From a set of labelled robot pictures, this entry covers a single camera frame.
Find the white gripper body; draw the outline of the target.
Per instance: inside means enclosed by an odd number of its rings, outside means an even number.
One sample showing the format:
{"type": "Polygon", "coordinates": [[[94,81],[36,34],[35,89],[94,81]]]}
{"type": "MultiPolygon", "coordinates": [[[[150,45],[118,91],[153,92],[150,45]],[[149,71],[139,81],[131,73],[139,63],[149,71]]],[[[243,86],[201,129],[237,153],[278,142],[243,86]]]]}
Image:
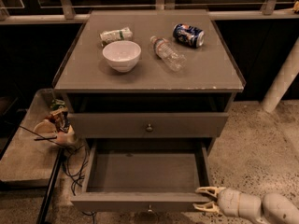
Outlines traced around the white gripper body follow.
{"type": "Polygon", "coordinates": [[[234,189],[224,189],[219,193],[217,204],[227,217],[264,220],[262,200],[258,196],[234,189]]]}

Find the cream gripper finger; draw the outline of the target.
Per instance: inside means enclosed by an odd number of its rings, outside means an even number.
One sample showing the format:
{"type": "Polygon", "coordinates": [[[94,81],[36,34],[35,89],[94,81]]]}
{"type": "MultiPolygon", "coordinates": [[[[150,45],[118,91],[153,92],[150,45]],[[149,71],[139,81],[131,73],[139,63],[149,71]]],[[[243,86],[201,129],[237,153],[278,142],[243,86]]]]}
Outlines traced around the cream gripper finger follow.
{"type": "Polygon", "coordinates": [[[225,190],[225,187],[200,187],[195,190],[197,194],[206,194],[213,198],[218,198],[221,191],[225,190]]]}
{"type": "Polygon", "coordinates": [[[218,214],[220,212],[220,208],[213,201],[208,203],[194,203],[193,207],[200,212],[213,213],[213,214],[218,214]]]}

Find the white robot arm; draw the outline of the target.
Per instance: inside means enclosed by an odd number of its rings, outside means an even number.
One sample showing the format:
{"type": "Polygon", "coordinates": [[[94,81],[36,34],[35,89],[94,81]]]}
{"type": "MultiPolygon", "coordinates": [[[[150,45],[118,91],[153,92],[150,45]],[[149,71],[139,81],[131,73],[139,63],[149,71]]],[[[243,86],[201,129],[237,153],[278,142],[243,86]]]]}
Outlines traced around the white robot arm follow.
{"type": "Polygon", "coordinates": [[[261,199],[226,187],[200,187],[195,192],[214,198],[214,201],[193,205],[201,212],[223,213],[252,224],[299,224],[299,209],[278,193],[267,193],[261,199]]]}

